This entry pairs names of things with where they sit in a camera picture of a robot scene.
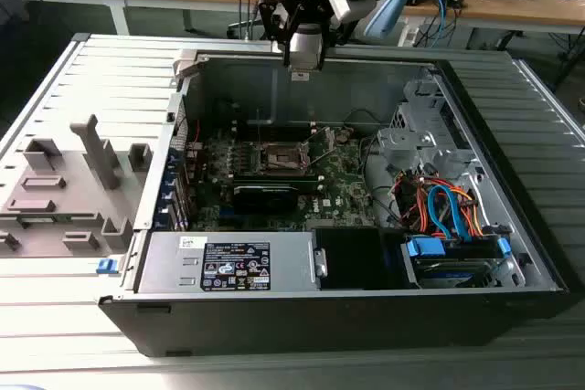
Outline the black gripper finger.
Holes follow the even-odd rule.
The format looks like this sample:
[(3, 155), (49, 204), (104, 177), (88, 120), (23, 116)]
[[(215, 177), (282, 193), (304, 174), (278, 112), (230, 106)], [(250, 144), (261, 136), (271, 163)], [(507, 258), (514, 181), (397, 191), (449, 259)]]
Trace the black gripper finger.
[(317, 11), (320, 16), (320, 31), (321, 31), (321, 46), (318, 54), (317, 69), (321, 70), (324, 65), (325, 54), (329, 40), (329, 27), (330, 27), (330, 7), (326, 0), (319, 0)]
[(293, 37), (291, 0), (259, 0), (258, 12), (266, 37), (282, 47), (283, 65), (290, 66), (290, 49)]

